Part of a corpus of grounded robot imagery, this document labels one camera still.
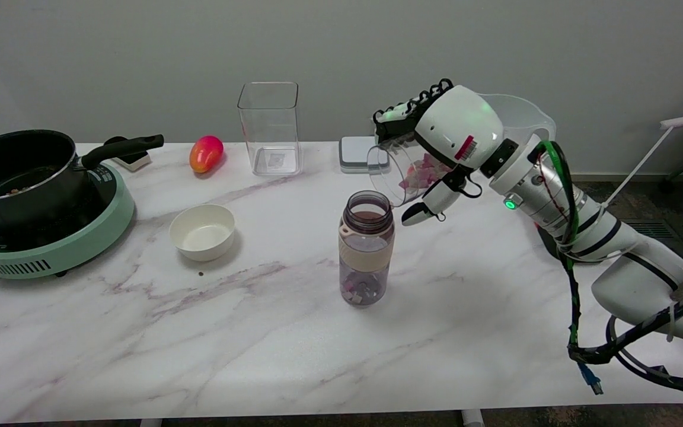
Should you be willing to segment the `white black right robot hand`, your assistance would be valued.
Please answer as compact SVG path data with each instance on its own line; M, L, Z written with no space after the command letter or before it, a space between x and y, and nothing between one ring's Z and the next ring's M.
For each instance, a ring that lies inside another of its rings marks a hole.
M432 160L448 168L401 216L404 226L441 218L463 196L483 194L466 191L472 173L495 154L503 142L504 127L485 99L463 85L442 78L415 97L372 115L376 143L380 148L399 139L412 140Z

